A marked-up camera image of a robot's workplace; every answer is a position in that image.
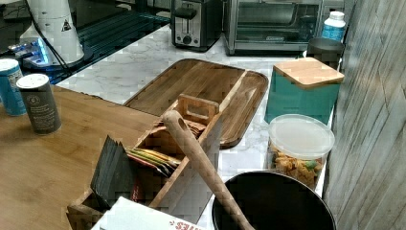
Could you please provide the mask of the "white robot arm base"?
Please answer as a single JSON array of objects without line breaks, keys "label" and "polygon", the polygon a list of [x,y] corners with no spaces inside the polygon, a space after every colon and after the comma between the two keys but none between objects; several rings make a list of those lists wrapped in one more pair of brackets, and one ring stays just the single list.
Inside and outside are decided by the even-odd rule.
[{"label": "white robot arm base", "polygon": [[59,71],[84,60],[85,52],[74,26],[68,0],[24,0],[32,20],[20,36],[34,44],[34,55],[22,60],[28,69]]}]

